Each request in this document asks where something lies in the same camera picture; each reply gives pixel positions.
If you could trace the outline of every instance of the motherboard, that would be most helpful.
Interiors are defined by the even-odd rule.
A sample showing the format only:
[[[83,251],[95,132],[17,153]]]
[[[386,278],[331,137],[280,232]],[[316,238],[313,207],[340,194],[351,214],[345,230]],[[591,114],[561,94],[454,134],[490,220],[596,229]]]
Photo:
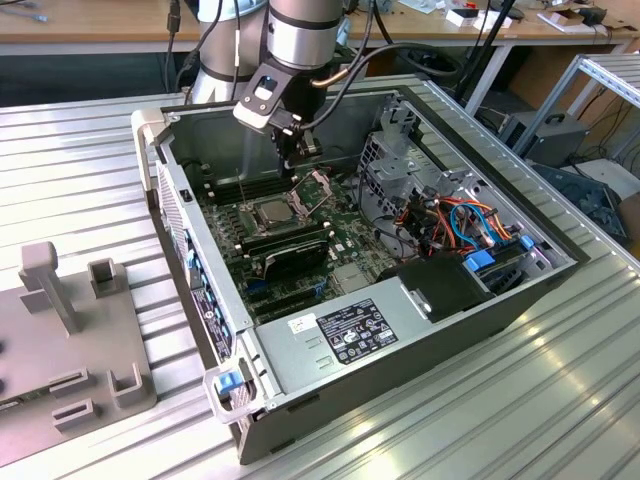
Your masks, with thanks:
[[[328,167],[298,173],[290,180],[238,181],[199,200],[258,323],[375,283],[411,253],[401,243],[388,249],[376,239],[354,204],[351,176],[334,175]]]

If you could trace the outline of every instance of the metal shelf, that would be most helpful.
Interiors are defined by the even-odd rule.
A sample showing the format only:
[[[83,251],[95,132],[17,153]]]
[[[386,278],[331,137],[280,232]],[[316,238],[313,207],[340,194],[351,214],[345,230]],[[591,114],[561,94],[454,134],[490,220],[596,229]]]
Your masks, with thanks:
[[[531,125],[513,146],[516,154],[522,154],[553,106],[571,86],[579,72],[589,75],[602,86],[624,98],[636,108],[640,108],[640,55],[578,55],[553,87]]]
[[[61,274],[124,263],[158,392],[152,409],[0,478],[636,479],[640,265],[435,85],[405,81],[592,261],[503,333],[249,466],[212,417],[140,186],[131,112],[182,97],[0,109],[0,288],[36,239],[56,242]],[[439,137],[424,141],[460,164]]]

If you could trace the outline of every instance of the blue drive bracket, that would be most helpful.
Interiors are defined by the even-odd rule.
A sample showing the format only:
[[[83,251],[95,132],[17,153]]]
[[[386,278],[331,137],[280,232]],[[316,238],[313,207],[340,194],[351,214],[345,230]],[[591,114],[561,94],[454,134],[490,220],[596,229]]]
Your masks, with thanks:
[[[495,263],[495,259],[486,250],[480,250],[467,255],[464,264],[469,267],[472,272],[477,272],[481,268],[484,268],[492,263]]]

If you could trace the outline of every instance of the label sticker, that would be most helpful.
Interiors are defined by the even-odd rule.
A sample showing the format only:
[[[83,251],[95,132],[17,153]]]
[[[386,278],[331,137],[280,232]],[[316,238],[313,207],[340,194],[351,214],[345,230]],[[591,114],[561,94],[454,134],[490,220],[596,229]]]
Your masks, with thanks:
[[[313,313],[307,313],[298,318],[294,318],[293,320],[289,320],[287,322],[289,328],[293,332],[294,335],[304,332],[305,330],[309,330],[316,325],[316,316]]]
[[[398,341],[373,300],[330,313],[317,320],[338,361],[348,365]]]

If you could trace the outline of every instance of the metal frame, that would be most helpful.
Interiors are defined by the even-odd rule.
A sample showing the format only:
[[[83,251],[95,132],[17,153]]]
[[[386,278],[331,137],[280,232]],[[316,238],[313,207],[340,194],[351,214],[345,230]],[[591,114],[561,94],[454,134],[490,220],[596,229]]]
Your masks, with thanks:
[[[640,55],[578,55],[562,74],[529,127],[513,146],[513,151],[516,154],[522,154],[556,102],[573,84],[579,72],[586,73],[592,81],[600,83],[636,108],[640,108]],[[585,94],[585,91],[576,99],[569,113],[575,113],[586,100],[588,93]]]
[[[563,470],[567,478],[636,478],[640,264],[444,92],[404,78],[591,263],[502,334],[241,467],[200,386],[202,362],[144,213],[129,125],[134,110],[183,98],[1,109],[0,288],[14,286],[12,232],[63,242],[61,274],[109,252],[127,266],[159,395],[153,409],[9,465],[3,475],[540,478]],[[441,155],[440,140],[425,141]],[[36,181],[37,189],[25,187]]]

